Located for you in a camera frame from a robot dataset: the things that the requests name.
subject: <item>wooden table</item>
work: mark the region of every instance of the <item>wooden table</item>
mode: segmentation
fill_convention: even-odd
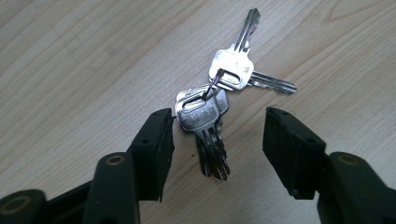
[[[51,199],[92,179],[150,113],[208,82],[253,7],[255,70],[298,92],[229,92],[226,182],[201,174],[194,137],[175,122],[163,202],[140,203],[142,223],[319,223],[317,200],[293,200],[262,152],[269,105],[396,188],[394,0],[14,0],[0,2],[0,197],[43,189]]]

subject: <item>silver key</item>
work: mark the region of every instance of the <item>silver key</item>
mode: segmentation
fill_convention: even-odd
[[[248,81],[249,86],[258,86],[262,88],[269,88],[279,93],[294,94],[297,92],[296,86],[293,83],[276,79],[274,77],[268,77],[258,72],[253,72],[250,80]]]
[[[223,89],[242,90],[248,84],[254,70],[253,62],[248,58],[248,39],[256,30],[260,16],[257,8],[251,9],[236,42],[229,49],[221,49],[216,53],[209,77],[210,80],[214,79],[219,69],[224,69],[226,72],[217,84]]]
[[[226,180],[230,173],[224,145],[219,138],[216,122],[220,119],[219,106],[214,94],[203,104],[194,104],[202,98],[204,91],[193,94],[176,102],[177,120],[182,129],[194,132],[197,136],[200,161],[205,175],[213,174],[216,178]],[[187,104],[196,107],[186,108]]]
[[[206,91],[207,88],[210,88],[210,87],[211,87],[212,90],[209,92],[208,97],[210,97],[211,94],[215,95],[216,101],[217,101],[218,106],[219,106],[220,115],[223,116],[227,112],[228,107],[229,107],[228,99],[227,99],[227,93],[225,92],[225,90],[223,90],[223,89],[221,89],[221,88],[219,88],[217,86],[211,86],[210,83],[205,84],[205,85],[200,86],[200,87],[197,87],[197,88],[194,88],[194,89],[189,89],[188,91],[180,92],[177,95],[177,101],[180,101],[183,98],[191,96],[191,95],[193,95],[195,93]],[[219,135],[219,133],[221,131],[221,125],[222,125],[222,121],[221,121],[221,119],[219,119],[216,122],[217,134],[215,134],[215,136],[216,136],[216,140],[215,141],[219,142],[217,144],[217,145],[219,145],[218,148],[215,148],[215,149],[208,148],[208,146],[203,142],[203,140],[199,136],[195,135],[195,141],[196,141],[196,144],[197,144],[197,147],[198,147],[198,154],[199,154],[201,170],[202,170],[202,173],[204,175],[206,175],[206,176],[211,176],[211,167],[212,167],[211,163],[213,163],[213,160],[210,160],[208,158],[209,157],[209,152],[215,150],[216,153],[219,154],[217,156],[217,158],[223,158],[224,161],[222,163],[225,163],[225,164],[227,163],[227,161],[226,161],[227,154],[226,154],[226,151],[224,150],[224,145],[222,144],[222,138]]]

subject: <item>light wooden surface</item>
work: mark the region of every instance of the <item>light wooden surface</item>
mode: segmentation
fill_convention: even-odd
[[[269,105],[396,188],[394,0],[13,0],[0,2],[0,197],[51,199],[90,180],[150,113],[208,81],[253,7],[255,70],[298,92],[229,92],[227,182],[201,175],[193,136],[175,122],[163,202],[140,203],[142,223],[319,223],[316,201],[293,200],[262,152]]]

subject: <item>screw hole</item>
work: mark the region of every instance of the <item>screw hole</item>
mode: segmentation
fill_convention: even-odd
[[[338,157],[338,160],[348,165],[358,164],[358,160],[348,155],[341,155]]]
[[[107,165],[118,165],[125,161],[125,158],[122,156],[113,156],[106,160]]]
[[[26,207],[30,201],[32,201],[32,199],[29,196],[13,198],[0,208],[0,214],[6,216],[17,213]]]

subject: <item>black plastic part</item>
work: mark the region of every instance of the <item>black plastic part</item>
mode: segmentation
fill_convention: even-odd
[[[136,195],[139,201],[158,201],[172,162],[172,110],[152,113],[127,152],[134,158]]]
[[[318,204],[322,223],[396,223],[396,195],[364,159],[334,152],[325,170],[323,179],[328,179],[333,201],[326,200],[330,199],[328,190],[318,190],[327,202]]]
[[[88,199],[91,181],[49,201],[49,216],[53,224],[78,224],[81,222]]]
[[[326,143],[292,114],[267,107],[262,150],[295,199],[315,196]]]
[[[43,191],[29,189],[15,192],[0,201],[1,224],[36,224],[50,223],[47,201]]]
[[[132,157],[126,152],[99,160],[81,223],[139,223],[133,166]]]

